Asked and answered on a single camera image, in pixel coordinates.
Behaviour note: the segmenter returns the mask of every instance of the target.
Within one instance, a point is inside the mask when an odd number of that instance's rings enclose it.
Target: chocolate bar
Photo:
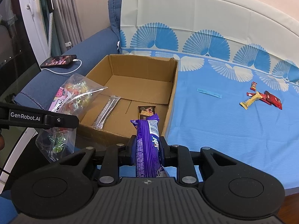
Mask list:
[[[247,101],[245,101],[245,102],[241,102],[240,103],[240,105],[242,106],[242,107],[244,107],[244,109],[248,109],[248,107],[254,102],[254,101],[256,101],[256,100],[258,100],[258,99],[261,99],[262,98],[262,96],[259,94],[259,92],[257,91],[256,92],[256,94],[253,96],[253,97],[251,97],[250,99],[248,99]]]
[[[250,96],[250,97],[252,97],[252,96],[254,96],[254,95],[255,95],[255,93],[247,93],[247,96]],[[263,97],[262,99],[260,99],[261,101],[265,102],[265,103],[268,104],[268,105],[272,105],[272,104],[266,99],[266,95],[265,95],[265,94],[260,93],[260,95]]]
[[[157,114],[149,116],[147,120],[131,120],[137,128],[136,177],[169,176],[160,163],[158,121]]]
[[[147,119],[155,114],[156,106],[138,106],[139,108],[139,119]]]
[[[265,94],[266,94],[267,101],[269,101],[274,106],[276,106],[277,108],[282,110],[282,103],[278,97],[274,96],[273,94],[269,93],[268,91],[265,91]]]
[[[256,83],[256,82],[252,82],[252,83],[251,83],[250,90],[255,91],[256,89],[257,89],[257,83]]]

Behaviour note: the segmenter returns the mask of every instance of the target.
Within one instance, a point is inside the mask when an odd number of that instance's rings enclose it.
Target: fan pattern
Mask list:
[[[282,78],[275,78],[271,75],[259,71],[256,71],[255,73],[264,83],[266,83],[270,88],[274,90],[281,90],[285,92],[289,89],[289,85]]]
[[[255,69],[270,72],[270,55],[257,44],[247,44],[239,49],[233,63],[248,67],[254,66]]]
[[[131,48],[151,48],[178,51],[178,38],[174,31],[162,23],[148,23],[137,29]]]
[[[180,58],[179,55],[171,52],[156,51],[156,57],[175,58],[179,62],[180,71],[194,71],[202,68],[204,65],[204,58],[183,56]]]
[[[252,71],[247,68],[234,66],[220,62],[217,60],[209,60],[210,65],[213,69],[229,79],[236,80],[239,82],[250,81],[253,78]]]
[[[291,83],[299,94],[297,65],[285,59],[273,65],[270,71],[270,55],[261,45],[251,43],[242,46],[230,61],[231,50],[228,41],[214,30],[194,32],[181,45],[181,52],[178,51],[177,35],[163,23],[148,23],[139,27],[131,39],[130,49],[126,48],[124,31],[121,30],[120,33],[124,54],[175,58],[179,62],[180,71],[199,70],[207,60],[208,65],[228,79],[248,82],[253,79],[255,71],[261,81],[273,90],[288,91]]]
[[[125,33],[121,30],[121,48],[126,47],[127,41],[126,41],[126,36]]]
[[[207,55],[229,61],[228,42],[214,30],[201,30],[187,39],[183,52],[188,54]]]

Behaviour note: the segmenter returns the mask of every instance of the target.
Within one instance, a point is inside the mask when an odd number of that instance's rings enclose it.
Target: blue sofa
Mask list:
[[[82,66],[74,73],[85,76],[106,55],[119,53],[117,43],[120,41],[121,1],[108,1],[110,27],[97,32],[64,53],[64,55],[77,55],[77,58],[82,60]],[[53,68],[53,71],[65,73],[76,69],[79,65],[80,62],[77,61],[69,68]],[[22,106],[48,110],[59,87],[72,74],[57,75],[43,70],[15,97],[15,102]]]

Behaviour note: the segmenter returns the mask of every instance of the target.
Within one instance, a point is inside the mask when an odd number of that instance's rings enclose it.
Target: red candy wrapper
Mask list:
[[[276,106],[277,108],[282,110],[282,103],[278,97],[274,96],[273,94],[269,93],[268,91],[265,91],[265,94],[266,94],[267,101],[269,101],[274,106]]]
[[[247,96],[252,97],[254,96],[255,93],[247,93]],[[263,93],[260,93],[260,95],[263,97],[262,99],[260,99],[261,101],[265,102],[268,105],[272,105],[268,100],[267,100],[267,96]]]
[[[255,91],[256,89],[257,89],[257,83],[256,82],[252,82],[250,90]]]

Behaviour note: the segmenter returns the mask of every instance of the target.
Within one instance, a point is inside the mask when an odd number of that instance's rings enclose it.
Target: silver snack stick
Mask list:
[[[92,127],[96,130],[103,129],[104,123],[106,119],[108,118],[109,114],[112,112],[118,101],[121,99],[121,97],[118,96],[110,96],[108,102],[106,103],[105,107],[97,117],[97,119],[94,121]]]

